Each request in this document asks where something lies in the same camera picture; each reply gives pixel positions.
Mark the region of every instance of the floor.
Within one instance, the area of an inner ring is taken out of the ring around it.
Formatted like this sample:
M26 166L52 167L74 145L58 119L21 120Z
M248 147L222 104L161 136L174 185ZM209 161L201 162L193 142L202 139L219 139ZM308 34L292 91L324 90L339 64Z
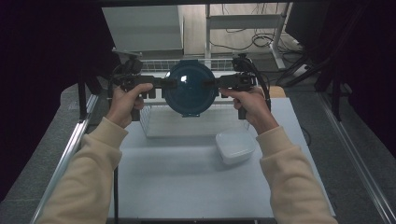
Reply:
M256 6L256 4L250 4L238 8L244 8L248 14L254 11ZM230 13L234 13L231 5L226 5L226 7ZM185 15L191 15L198 11L202 12L202 9L204 9L203 6L186 7L184 12ZM273 13L276 11L276 4L270 4L266 9L268 12L271 11ZM216 9L213 8L213 13L216 10L221 12L221 6ZM184 57L191 57L192 55L198 57L203 54L201 45L203 42L203 39L201 39L203 31L199 31L199 29L203 29L204 26L202 25L202 21L199 24L200 19L198 18L200 18L198 15L191 16L191 21L188 21L188 17L185 16L186 55ZM222 43L223 45L230 44L230 47L238 48L245 46L246 43L249 44L253 34L254 31L243 31L235 34L223 33L223 35L213 34L212 42L219 41L216 43ZM282 39L286 45L283 47L287 47L288 49L300 48L300 46L292 42L292 38L287 34L282 34ZM213 48L212 50L215 56L230 56L230 53L234 52L231 49L223 48ZM274 85L282 76L283 72L277 71L275 61L269 49L248 49L247 52L249 52L249 57L253 59L259 70L267 71L266 74ZM288 63L285 61L286 65L291 66L292 62L295 62L299 55L285 55L285 57L287 61L291 62ZM316 78L313 76L296 86L286 88L285 93L293 104L306 141L310 143L311 154L327 190L336 218L339 223L347 224L383 223L370 194L362 184L361 178L353 166L344 145L339 140L336 131L319 102L318 93L315 92L313 87ZM100 79L100 81L105 89L106 81L103 79ZM74 85L64 90L60 100L61 106L45 136L42 138L34 155L27 163L6 199L0 204L0 223L28 223L37 209L51 175L78 121L77 86ZM92 119L92 125L97 123L101 116L106 113L105 96L100 98L96 110L97 112ZM359 150L365 165L388 198L390 206L396 208L396 161L354 112L353 108L348 104L347 96L341 99L340 112L342 123L346 127L349 137ZM262 223L275 222L268 220Z

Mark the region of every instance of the person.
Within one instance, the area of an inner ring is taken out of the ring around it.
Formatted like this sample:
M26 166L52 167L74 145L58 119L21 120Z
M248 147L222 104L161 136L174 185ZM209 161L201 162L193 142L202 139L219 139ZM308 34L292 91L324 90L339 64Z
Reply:
M106 223L113 171L127 134L124 128L132 122L132 108L143 108L138 95L150 89L151 84L140 84L128 92L120 87L114 90L107 115L93 132L83 136L82 149L69 162L37 223ZM337 223L309 161L274 119L262 90L220 92L234 98L235 109L243 106L247 110L247 121L257 131L260 164L277 223Z

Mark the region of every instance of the wrist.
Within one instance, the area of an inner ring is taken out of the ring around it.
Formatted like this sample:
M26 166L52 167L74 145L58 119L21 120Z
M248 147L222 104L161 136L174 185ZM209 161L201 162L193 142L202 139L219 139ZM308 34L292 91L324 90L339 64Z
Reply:
M130 123L130 122L128 123L128 121L126 120L120 119L119 116L112 116L111 114L106 115L106 119L120 126L123 129L126 128Z
M256 130L257 135L279 127L279 124L276 122L275 118L272 115L256 118L253 122L251 122L251 125Z

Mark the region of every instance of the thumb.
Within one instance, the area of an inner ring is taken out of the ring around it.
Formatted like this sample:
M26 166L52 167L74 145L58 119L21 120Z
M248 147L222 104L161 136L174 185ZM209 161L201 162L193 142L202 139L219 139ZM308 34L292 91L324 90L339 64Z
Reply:
M131 97L133 99L137 98L140 93L144 91L149 91L153 88L151 83L144 83L144 84L139 84L135 86L131 91L128 91L126 94L128 97Z

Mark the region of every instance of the sleeve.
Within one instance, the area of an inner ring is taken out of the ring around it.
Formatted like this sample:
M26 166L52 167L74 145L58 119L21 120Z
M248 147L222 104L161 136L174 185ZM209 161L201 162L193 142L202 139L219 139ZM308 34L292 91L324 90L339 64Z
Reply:
M257 137L262 149L260 164L271 190L276 221L291 223L337 223L324 192L315 179L301 148L277 127Z
M82 139L37 223L106 223L113 171L128 132L106 118Z

